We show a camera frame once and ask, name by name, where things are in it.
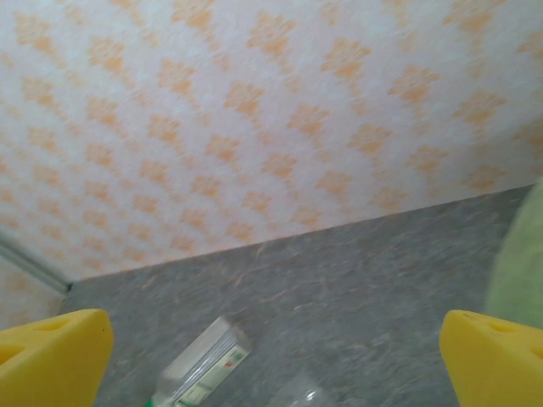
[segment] wallpaper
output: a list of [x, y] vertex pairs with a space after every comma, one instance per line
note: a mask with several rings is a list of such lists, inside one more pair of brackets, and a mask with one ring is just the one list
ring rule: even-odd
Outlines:
[[540, 0], [4, 0], [1, 227], [74, 279], [527, 185]]
[[55, 316], [64, 297], [0, 258], [0, 331]]

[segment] plastic package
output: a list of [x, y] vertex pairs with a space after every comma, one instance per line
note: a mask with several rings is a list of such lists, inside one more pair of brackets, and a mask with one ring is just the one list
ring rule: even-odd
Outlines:
[[159, 376], [145, 407], [200, 404], [249, 354], [248, 338], [224, 317], [213, 322]]
[[334, 407], [335, 403], [307, 374], [300, 373], [266, 407]]

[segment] green towel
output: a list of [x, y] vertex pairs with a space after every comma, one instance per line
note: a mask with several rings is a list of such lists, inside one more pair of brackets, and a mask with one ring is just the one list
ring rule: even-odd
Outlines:
[[543, 181], [524, 200], [496, 257], [484, 312], [543, 328]]

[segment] clear plastic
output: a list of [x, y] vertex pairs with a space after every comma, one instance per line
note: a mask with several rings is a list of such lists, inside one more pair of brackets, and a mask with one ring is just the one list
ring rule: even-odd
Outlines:
[[[176, 401], [201, 380], [206, 373], [211, 372], [213, 369], [217, 370], [217, 368], [224, 370], [222, 365], [218, 365], [224, 357], [231, 353], [243, 353], [245, 356], [250, 350], [250, 341], [243, 332], [236, 326], [232, 326], [224, 317], [217, 318], [179, 357], [162, 371], [157, 380], [156, 391], [145, 407], [181, 405], [176, 404]], [[238, 361], [233, 361], [228, 365], [232, 367], [231, 369], [234, 369], [237, 363]], [[218, 382], [207, 384], [207, 387], [212, 386], [214, 388]]]
[[306, 373], [300, 373], [266, 407], [334, 407], [335, 403]]

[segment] gray floor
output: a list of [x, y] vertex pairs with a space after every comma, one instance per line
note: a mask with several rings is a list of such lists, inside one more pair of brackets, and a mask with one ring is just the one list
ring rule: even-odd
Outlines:
[[264, 407], [298, 371], [339, 406], [456, 406], [438, 335], [481, 310], [527, 188], [76, 283], [63, 311], [106, 309], [115, 350], [96, 406], [143, 405], [218, 315], [255, 351], [202, 404]]

